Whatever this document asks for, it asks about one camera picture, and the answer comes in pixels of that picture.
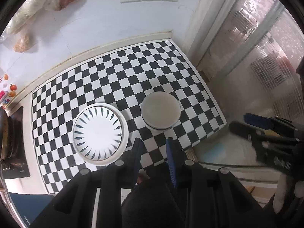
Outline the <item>white gloved right hand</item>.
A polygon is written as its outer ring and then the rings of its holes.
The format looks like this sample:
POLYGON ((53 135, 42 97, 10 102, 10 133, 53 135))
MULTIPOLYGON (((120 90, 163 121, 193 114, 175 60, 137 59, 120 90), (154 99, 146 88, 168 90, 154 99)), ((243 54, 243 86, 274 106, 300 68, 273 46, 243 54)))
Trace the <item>white gloved right hand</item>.
POLYGON ((282 173, 280 174, 273 200, 273 209, 276 214, 283 208, 287 194, 290 192, 293 192, 297 198, 303 198, 303 181, 295 183, 291 176, 282 173))

